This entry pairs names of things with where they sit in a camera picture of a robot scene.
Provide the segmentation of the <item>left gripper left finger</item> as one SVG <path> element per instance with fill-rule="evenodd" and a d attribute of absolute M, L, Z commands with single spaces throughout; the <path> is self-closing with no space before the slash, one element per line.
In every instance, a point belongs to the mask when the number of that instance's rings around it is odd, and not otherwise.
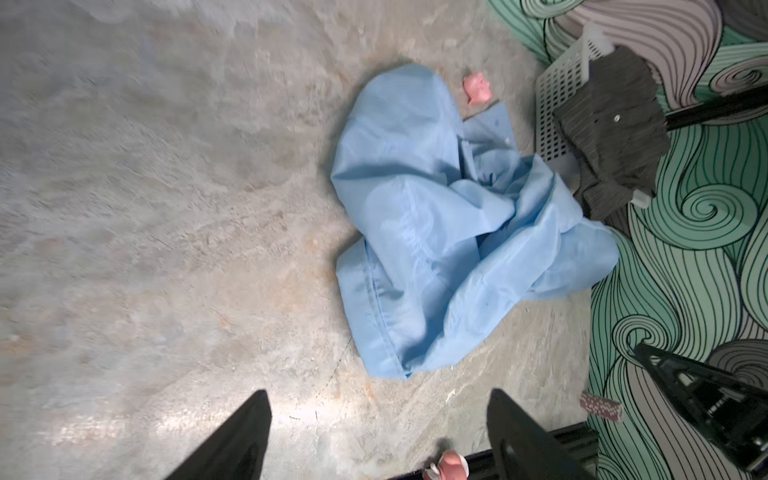
<path fill-rule="evenodd" d="M 259 479 L 271 421 L 267 391 L 258 390 L 166 479 Z"/>

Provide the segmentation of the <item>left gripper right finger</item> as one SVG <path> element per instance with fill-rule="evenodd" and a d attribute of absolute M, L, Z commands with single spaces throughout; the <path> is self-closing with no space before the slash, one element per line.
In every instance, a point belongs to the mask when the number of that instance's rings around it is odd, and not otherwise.
<path fill-rule="evenodd" d="M 487 429 L 500 479 L 593 479 L 580 462 L 509 395 L 494 388 Z"/>

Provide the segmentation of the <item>light blue long sleeve shirt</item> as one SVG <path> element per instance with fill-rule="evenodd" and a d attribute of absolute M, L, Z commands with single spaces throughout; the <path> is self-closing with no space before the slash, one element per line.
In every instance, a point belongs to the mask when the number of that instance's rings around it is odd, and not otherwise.
<path fill-rule="evenodd" d="M 613 234 L 562 178 L 519 153 L 503 103 L 462 118 L 419 64 L 362 89 L 331 181 L 361 235 L 336 276 L 375 378 L 455 365 L 517 303 L 588 289 L 619 260 Z"/>

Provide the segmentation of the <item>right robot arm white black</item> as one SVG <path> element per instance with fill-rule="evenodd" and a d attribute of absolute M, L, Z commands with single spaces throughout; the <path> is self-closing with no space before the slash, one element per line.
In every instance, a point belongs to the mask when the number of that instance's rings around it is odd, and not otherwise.
<path fill-rule="evenodd" d="M 767 392 L 707 364 L 647 343 L 635 359 L 664 398 L 741 471 L 767 477 Z"/>

